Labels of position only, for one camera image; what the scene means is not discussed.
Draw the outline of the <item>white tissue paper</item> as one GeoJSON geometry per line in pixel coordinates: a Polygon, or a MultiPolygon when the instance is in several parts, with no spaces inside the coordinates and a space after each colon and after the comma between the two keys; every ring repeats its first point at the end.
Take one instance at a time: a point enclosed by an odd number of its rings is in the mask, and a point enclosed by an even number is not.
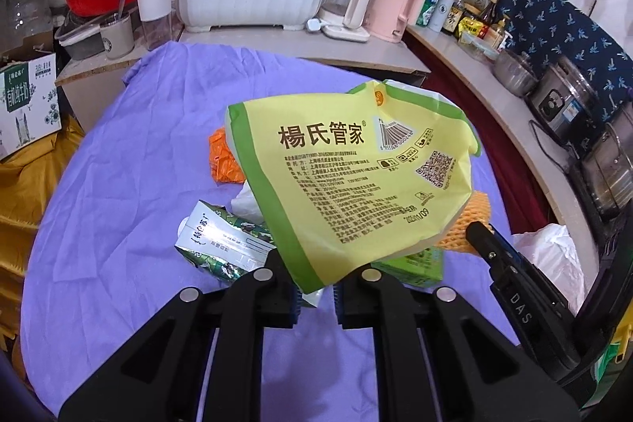
{"type": "Polygon", "coordinates": [[[248,182],[244,182],[240,192],[231,200],[229,210],[237,218],[242,218],[249,223],[255,225],[263,225],[265,223],[263,213],[248,182]]]}

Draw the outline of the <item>white green cardboard box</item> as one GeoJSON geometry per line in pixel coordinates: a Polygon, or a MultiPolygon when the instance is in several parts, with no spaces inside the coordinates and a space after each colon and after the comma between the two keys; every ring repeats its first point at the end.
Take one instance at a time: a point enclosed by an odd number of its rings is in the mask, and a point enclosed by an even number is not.
{"type": "Polygon", "coordinates": [[[61,129],[56,55],[49,53],[2,68],[0,157],[61,129]]]}

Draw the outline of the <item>dark soy sauce bottle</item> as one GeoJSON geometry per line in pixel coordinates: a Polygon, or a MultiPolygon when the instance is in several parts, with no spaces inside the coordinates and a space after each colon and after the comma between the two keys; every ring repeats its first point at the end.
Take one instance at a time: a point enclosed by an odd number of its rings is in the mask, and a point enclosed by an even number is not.
{"type": "Polygon", "coordinates": [[[441,31],[447,35],[452,35],[464,14],[464,0],[455,0],[447,14],[445,22],[443,23],[441,31]]]}

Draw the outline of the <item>pink electric kettle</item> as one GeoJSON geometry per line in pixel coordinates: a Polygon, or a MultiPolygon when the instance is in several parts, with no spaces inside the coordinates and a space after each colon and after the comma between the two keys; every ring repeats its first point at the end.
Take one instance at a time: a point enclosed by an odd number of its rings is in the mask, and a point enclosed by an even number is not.
{"type": "Polygon", "coordinates": [[[425,0],[370,0],[365,29],[383,41],[398,43],[408,25],[415,23],[425,0]]]}

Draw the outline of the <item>yellow seasoning packet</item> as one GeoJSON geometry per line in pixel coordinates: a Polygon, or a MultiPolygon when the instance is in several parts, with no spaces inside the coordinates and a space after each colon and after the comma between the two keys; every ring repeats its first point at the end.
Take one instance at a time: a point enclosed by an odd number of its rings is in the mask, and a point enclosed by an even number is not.
{"type": "Polygon", "coordinates": [[[485,38],[488,26],[484,21],[472,16],[465,16],[459,20],[455,30],[456,38],[461,38],[464,34],[470,34],[476,38],[485,38]]]}

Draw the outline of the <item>white thermos bottle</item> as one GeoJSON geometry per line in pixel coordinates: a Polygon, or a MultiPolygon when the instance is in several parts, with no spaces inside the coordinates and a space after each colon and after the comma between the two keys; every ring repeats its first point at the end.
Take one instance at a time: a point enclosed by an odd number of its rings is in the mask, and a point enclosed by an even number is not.
{"type": "Polygon", "coordinates": [[[427,28],[434,32],[440,32],[447,15],[451,12],[455,0],[438,0],[432,13],[427,28]]]}

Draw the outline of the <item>orange printed plastic wrapper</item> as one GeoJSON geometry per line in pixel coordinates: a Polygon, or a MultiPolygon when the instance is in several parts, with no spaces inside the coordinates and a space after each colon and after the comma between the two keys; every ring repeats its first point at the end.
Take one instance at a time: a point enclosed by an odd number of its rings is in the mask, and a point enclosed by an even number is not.
{"type": "Polygon", "coordinates": [[[211,177],[217,183],[244,184],[246,176],[233,156],[226,142],[226,129],[220,127],[211,137],[209,144],[209,166],[211,177]]]}

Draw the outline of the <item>red velvet counter skirt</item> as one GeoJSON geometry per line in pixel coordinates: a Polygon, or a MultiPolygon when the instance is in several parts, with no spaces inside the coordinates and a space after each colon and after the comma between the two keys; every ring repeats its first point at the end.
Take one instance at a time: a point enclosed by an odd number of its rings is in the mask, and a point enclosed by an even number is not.
{"type": "Polygon", "coordinates": [[[538,180],[483,102],[448,65],[414,36],[404,35],[404,44],[430,69],[424,87],[443,94],[457,104],[478,131],[512,233],[533,233],[558,222],[538,180]]]}

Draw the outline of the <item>stainless steel bowl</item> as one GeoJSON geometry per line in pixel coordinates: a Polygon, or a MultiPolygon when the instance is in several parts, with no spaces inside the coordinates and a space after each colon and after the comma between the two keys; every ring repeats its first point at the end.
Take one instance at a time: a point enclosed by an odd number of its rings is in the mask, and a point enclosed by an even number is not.
{"type": "Polygon", "coordinates": [[[529,63],[529,55],[516,55],[508,49],[503,49],[499,53],[493,64],[493,76],[516,97],[525,97],[538,83],[529,63]]]}

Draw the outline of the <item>glass electric kettle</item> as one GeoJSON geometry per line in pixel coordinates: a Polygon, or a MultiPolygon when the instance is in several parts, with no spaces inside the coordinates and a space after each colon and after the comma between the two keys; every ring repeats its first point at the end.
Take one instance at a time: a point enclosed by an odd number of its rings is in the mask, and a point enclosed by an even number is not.
{"type": "Polygon", "coordinates": [[[321,31],[333,40],[367,43],[363,27],[370,0],[323,0],[318,10],[321,31]]]}

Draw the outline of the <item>purple table cloth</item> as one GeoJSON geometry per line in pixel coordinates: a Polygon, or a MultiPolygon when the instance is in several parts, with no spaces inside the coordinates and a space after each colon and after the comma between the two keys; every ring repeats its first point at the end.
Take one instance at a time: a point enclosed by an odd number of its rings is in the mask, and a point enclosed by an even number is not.
{"type": "MultiPolygon", "coordinates": [[[[125,89],[86,135],[36,235],[21,303],[21,352],[40,401],[63,402],[181,288],[222,288],[174,243],[203,199],[227,206],[208,137],[226,106],[306,92],[347,92],[366,77],[247,48],[169,43],[132,66],[125,89]]],[[[446,253],[444,283],[513,344],[479,256],[446,253]]],[[[261,421],[378,421],[372,334],[343,331],[332,290],[292,331],[266,330],[261,421]]]]}

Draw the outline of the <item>stacked steel steamer pot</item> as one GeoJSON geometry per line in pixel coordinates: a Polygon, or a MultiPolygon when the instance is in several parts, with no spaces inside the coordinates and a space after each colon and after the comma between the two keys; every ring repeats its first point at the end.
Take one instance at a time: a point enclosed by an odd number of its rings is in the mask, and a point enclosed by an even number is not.
{"type": "Polygon", "coordinates": [[[582,162],[590,197],[603,218],[632,199],[632,102],[627,100],[582,162]]]}

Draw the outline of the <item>navy patterned cloth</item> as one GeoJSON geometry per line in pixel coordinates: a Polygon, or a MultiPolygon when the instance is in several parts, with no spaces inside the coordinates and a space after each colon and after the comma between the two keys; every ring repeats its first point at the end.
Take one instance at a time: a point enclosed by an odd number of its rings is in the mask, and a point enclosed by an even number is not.
{"type": "Polygon", "coordinates": [[[498,0],[510,17],[511,50],[527,53],[532,70],[542,74],[559,57],[569,58],[598,94],[595,119],[612,119],[629,99],[632,58],[599,25],[568,0],[498,0]]]}

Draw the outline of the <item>yellow cloth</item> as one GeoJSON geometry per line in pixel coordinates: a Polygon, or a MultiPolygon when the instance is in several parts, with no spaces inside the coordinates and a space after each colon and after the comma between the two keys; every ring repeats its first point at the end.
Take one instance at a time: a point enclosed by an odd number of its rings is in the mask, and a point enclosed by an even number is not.
{"type": "Polygon", "coordinates": [[[1,162],[1,350],[23,381],[19,323],[28,261],[45,209],[84,136],[80,123],[63,115],[60,130],[1,162]]]}

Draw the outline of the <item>clear plastic bag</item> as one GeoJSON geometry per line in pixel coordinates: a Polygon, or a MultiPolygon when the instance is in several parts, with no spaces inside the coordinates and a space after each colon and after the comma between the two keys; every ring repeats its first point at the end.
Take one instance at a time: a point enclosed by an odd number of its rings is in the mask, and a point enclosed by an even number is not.
{"type": "Polygon", "coordinates": [[[568,227],[548,224],[534,233],[515,233],[512,243],[558,288],[567,299],[570,311],[576,315],[587,291],[585,274],[568,227]]]}

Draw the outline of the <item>yellow green snack bag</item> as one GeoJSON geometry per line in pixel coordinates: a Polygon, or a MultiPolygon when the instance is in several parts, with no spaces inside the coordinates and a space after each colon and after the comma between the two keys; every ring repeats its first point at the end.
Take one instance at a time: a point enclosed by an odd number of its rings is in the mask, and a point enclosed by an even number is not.
{"type": "Polygon", "coordinates": [[[229,105],[226,140],[307,293],[439,242],[472,196],[481,152],[460,107],[393,80],[229,105]]]}

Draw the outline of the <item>silver rice cooker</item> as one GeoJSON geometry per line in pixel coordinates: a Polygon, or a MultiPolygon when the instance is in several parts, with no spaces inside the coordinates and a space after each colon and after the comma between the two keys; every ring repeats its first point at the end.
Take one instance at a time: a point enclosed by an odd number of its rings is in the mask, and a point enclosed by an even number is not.
{"type": "Polygon", "coordinates": [[[591,115],[598,100],[585,75],[564,55],[549,64],[527,96],[536,119],[561,142],[569,139],[571,126],[580,115],[591,115]]]}

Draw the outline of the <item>green drink carton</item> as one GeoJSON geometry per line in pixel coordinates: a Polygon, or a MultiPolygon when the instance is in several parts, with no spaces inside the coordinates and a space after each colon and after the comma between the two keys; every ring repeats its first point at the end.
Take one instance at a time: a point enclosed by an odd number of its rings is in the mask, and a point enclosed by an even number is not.
{"type": "Polygon", "coordinates": [[[427,248],[417,254],[389,258],[371,263],[374,269],[393,275],[401,283],[419,288],[440,284],[444,277],[443,252],[427,248]]]}

